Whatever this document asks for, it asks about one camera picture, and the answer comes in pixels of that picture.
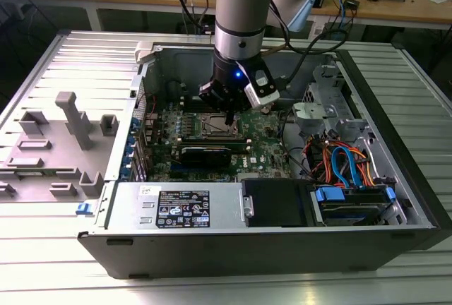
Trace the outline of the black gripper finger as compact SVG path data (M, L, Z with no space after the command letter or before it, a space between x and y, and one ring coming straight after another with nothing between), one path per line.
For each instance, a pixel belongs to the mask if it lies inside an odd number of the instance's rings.
M231 93L228 107L228 124L232 125L234 116L251 108L250 101L243 90L235 90Z
M198 96L210 107L225 113L225 124L232 124L231 97L229 90L218 81L201 85Z

